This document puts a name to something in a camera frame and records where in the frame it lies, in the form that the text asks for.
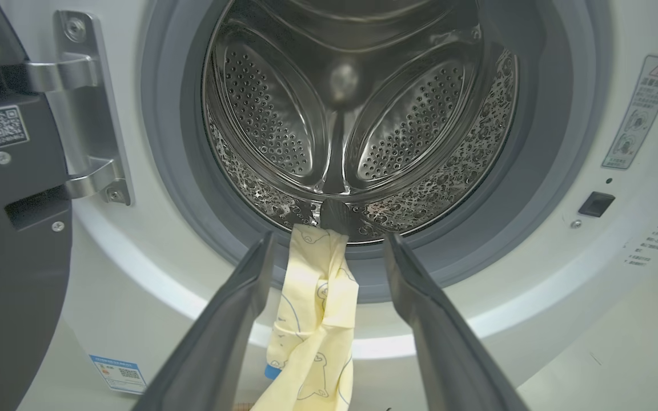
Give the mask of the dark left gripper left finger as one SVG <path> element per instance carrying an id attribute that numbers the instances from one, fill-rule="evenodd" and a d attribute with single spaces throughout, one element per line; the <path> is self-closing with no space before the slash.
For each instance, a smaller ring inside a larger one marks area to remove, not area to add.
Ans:
<path id="1" fill-rule="evenodd" d="M 131 411 L 232 411 L 254 320 L 271 287 L 272 232 L 246 252 Z"/>

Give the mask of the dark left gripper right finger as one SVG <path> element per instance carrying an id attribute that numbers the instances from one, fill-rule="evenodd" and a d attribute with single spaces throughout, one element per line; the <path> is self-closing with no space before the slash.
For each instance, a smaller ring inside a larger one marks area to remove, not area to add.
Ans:
<path id="1" fill-rule="evenodd" d="M 409 245 L 384 239 L 395 312 L 412 328 L 429 411 L 528 411 L 501 367 Z"/>

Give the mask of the pale yellow printed garment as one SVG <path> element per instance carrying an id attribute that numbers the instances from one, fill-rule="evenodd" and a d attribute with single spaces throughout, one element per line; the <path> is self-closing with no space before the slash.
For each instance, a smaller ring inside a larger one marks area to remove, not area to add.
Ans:
<path id="1" fill-rule="evenodd" d="M 348 236 L 292 229 L 289 260 L 266 363 L 282 372 L 251 411 L 348 411 L 359 286 L 346 261 Z"/>

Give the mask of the dark grey glass washer door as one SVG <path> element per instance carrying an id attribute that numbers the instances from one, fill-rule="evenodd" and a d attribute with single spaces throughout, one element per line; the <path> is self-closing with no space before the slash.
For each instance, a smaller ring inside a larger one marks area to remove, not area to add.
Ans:
<path id="1" fill-rule="evenodd" d="M 0 8 L 0 107 L 18 105 L 30 141 L 0 148 L 0 411 L 16 411 L 57 328 L 70 278 L 71 200 L 60 135 Z"/>

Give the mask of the white front-load washing machine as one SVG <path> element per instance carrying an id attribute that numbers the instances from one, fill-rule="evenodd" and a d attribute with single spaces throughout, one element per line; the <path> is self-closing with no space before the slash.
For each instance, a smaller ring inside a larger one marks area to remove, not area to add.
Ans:
<path id="1" fill-rule="evenodd" d="M 53 13 L 98 18 L 131 205 L 73 201 L 70 281 L 18 411 L 130 411 L 92 356 L 149 387 L 251 244 L 272 284 L 235 402 L 266 351 L 291 229 L 347 203 L 359 286 L 351 411 L 426 407 L 383 238 L 397 232 L 522 386 L 643 278 L 658 223 L 658 115 L 626 171 L 601 166 L 647 55 L 658 0 L 0 0 L 36 62 Z M 601 218 L 577 213 L 593 191 Z"/>

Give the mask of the black square door latch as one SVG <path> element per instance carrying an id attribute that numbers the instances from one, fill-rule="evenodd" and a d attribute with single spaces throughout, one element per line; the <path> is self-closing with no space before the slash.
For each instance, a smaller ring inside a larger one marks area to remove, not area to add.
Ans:
<path id="1" fill-rule="evenodd" d="M 616 197 L 611 194 L 593 191 L 588 195 L 577 213 L 583 216 L 601 218 L 614 200 L 616 200 Z"/>

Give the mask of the silver metal door hinge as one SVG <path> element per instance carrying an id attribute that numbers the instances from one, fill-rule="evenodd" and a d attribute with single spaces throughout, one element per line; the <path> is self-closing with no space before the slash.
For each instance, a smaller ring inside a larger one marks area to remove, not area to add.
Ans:
<path id="1" fill-rule="evenodd" d="M 131 205 L 121 128 L 99 20 L 84 11 L 53 13 L 55 62 L 28 62 L 25 88 L 45 93 L 57 120 L 73 199 L 97 196 Z"/>

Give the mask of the blue white energy label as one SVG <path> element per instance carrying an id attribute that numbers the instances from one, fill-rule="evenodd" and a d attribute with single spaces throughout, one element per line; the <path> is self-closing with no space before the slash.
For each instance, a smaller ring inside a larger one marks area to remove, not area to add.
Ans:
<path id="1" fill-rule="evenodd" d="M 138 364 L 116 361 L 108 357 L 92 356 L 91 354 L 89 354 L 89 358 L 110 390 L 130 394 L 144 394 L 146 392 L 148 385 Z"/>

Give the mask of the small grey text label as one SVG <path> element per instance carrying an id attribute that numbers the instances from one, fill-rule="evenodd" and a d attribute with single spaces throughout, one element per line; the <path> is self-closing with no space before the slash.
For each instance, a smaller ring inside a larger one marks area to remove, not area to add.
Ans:
<path id="1" fill-rule="evenodd" d="M 643 234 L 630 240 L 624 253 L 624 264 L 632 267 L 650 267 L 658 261 L 658 223 Z"/>

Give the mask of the white QR code sticker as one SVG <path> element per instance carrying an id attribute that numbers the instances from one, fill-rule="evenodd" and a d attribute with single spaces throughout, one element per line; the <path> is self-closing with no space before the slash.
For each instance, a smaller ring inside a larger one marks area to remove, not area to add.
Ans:
<path id="1" fill-rule="evenodd" d="M 0 107 L 0 148 L 30 141 L 28 130 L 18 105 Z"/>

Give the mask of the grey warning sticker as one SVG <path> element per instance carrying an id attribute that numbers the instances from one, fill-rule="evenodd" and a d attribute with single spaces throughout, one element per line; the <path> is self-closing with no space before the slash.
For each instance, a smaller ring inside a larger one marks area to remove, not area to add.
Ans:
<path id="1" fill-rule="evenodd" d="M 658 55 L 647 55 L 631 99 L 601 166 L 626 171 L 643 146 L 658 115 Z"/>

